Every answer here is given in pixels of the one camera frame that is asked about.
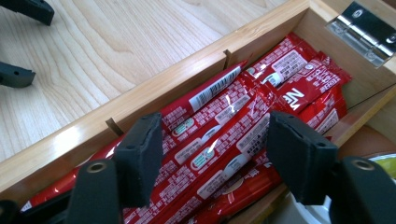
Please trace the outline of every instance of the red wrapper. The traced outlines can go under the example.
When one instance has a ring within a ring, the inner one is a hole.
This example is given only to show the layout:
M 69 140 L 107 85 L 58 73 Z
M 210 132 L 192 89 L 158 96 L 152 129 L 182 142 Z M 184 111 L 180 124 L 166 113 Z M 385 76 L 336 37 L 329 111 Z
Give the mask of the red wrapper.
M 322 94 L 306 107 L 298 117 L 320 134 L 326 133 L 347 114 L 347 104 L 340 85 Z
M 178 98 L 161 110 L 163 129 L 172 132 L 184 120 L 192 116 L 218 93 L 227 88 L 240 74 L 246 61 L 230 66 L 210 78 L 203 85 Z
M 335 85 L 343 85 L 351 76 L 323 52 L 279 87 L 279 94 L 291 109 L 300 113 L 308 104 Z
M 317 52 L 308 43 L 290 33 L 246 72 L 261 84 L 270 81 L 276 87 L 306 66 L 315 55 Z
M 171 133 L 163 135 L 163 154 L 174 149 L 179 151 L 182 148 L 180 144 L 185 147 L 188 144 L 185 143 L 186 140 L 189 141 L 188 139 L 191 139 L 207 123 L 216 122 L 218 125 L 223 125 L 227 122 L 230 115 L 235 113 L 234 109 L 240 108 L 240 105 L 244 103 L 243 96 L 248 95 L 248 91 L 253 86 L 254 83 L 249 78 L 239 75 L 230 86 L 199 109 L 192 117 L 183 121 Z
M 188 223 L 221 223 L 259 200 L 280 183 L 280 176 L 272 165 L 256 166 L 216 200 L 200 209 Z
M 175 150 L 166 154 L 155 186 L 162 183 L 170 174 L 184 164 L 195 151 L 203 146 L 218 130 L 221 130 L 221 127 L 224 126 L 229 119 L 231 119 L 245 104 L 252 100 L 251 94 L 247 93 L 242 95 L 229 107 L 220 111 L 215 116 L 215 119 L 210 120 L 205 126 L 200 127 L 189 139 L 179 144 Z
M 110 159 L 111 157 L 113 157 L 114 149 L 120 143 L 122 138 L 123 136 L 117 138 L 109 145 L 105 146 L 104 148 L 93 154 L 89 159 L 87 159 L 87 161 Z M 49 199 L 52 199 L 72 189 L 76 184 L 76 177 L 78 174 L 79 167 L 80 166 L 77 166 L 70 173 L 63 176 L 61 179 L 55 181 L 53 184 L 49 185 L 40 192 L 38 192 L 26 203 L 26 205 L 22 208 L 22 211 L 26 211 L 27 209 L 35 207 L 41 203 L 46 202 Z
M 264 144 L 271 109 L 288 107 L 275 90 L 259 89 L 242 108 L 167 181 L 157 186 L 149 209 L 125 213 L 126 223 L 179 222 L 245 165 Z
M 231 179 L 229 179 L 219 190 L 217 190 L 212 196 L 211 200 L 216 200 L 219 196 L 221 196 L 227 189 L 232 187 L 239 179 L 243 178 L 247 175 L 251 169 L 255 168 L 256 166 L 267 164 L 271 165 L 272 163 L 269 162 L 267 158 L 267 150 L 264 148 L 260 150 L 251 161 L 249 161 L 238 173 L 236 173 Z

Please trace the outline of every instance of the box compartment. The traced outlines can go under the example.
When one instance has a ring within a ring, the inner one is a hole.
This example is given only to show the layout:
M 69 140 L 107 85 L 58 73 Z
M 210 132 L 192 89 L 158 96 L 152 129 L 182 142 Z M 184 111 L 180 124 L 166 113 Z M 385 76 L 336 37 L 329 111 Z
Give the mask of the box compartment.
M 120 134 L 115 129 L 126 132 L 137 118 L 158 111 L 231 64 L 245 59 L 249 59 L 250 63 L 256 61 L 291 31 L 315 49 L 327 53 L 353 76 L 353 80 L 343 88 L 349 113 L 326 133 L 337 146 L 343 145 L 368 121 L 384 135 L 396 133 L 393 117 L 396 101 L 392 100 L 396 95 L 396 59 L 393 57 L 383 66 L 374 68 L 354 49 L 331 34 L 325 26 L 343 10 L 342 7 L 341 11 L 333 9 L 340 10 L 339 7 L 330 7 L 337 2 L 290 0 L 1 162 L 0 199 L 10 199 L 23 205 L 93 152 L 115 140 Z M 381 125 L 387 120 L 391 123 Z M 232 222 L 243 220 L 247 223 L 262 219 L 285 192 L 285 186 L 278 187 Z

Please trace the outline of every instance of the wooden table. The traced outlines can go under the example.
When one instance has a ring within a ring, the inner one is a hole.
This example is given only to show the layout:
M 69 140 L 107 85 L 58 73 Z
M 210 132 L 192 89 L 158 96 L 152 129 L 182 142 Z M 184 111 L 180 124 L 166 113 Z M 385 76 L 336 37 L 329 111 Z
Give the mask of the wooden table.
M 0 62 L 36 72 L 0 86 L 0 161 L 286 1 L 47 1 L 51 26 L 0 8 Z

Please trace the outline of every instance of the logo on wrapper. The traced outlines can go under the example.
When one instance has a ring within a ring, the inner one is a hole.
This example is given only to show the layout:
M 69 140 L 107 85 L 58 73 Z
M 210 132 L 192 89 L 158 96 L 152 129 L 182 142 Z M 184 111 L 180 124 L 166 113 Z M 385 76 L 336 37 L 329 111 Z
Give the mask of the logo on wrapper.
M 178 125 L 173 131 L 172 135 L 174 137 L 179 137 L 181 136 L 184 132 L 186 132 L 192 125 L 194 124 L 194 119 L 189 118 L 186 119 L 183 123 Z
M 291 91 L 286 92 L 283 98 L 288 102 L 291 109 L 296 110 L 300 105 L 297 105 L 299 98 L 303 98 L 304 94 L 298 91 L 295 88 L 292 88 Z
M 201 169 L 214 156 L 215 156 L 215 150 L 212 147 L 207 147 L 203 152 L 201 152 L 191 161 L 192 170 L 197 171 Z

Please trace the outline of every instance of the silver hinge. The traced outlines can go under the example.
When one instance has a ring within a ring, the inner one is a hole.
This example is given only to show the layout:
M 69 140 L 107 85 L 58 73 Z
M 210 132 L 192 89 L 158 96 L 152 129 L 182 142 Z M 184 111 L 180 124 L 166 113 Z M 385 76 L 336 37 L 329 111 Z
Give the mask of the silver hinge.
M 356 2 L 327 28 L 376 67 L 396 51 L 396 30 Z

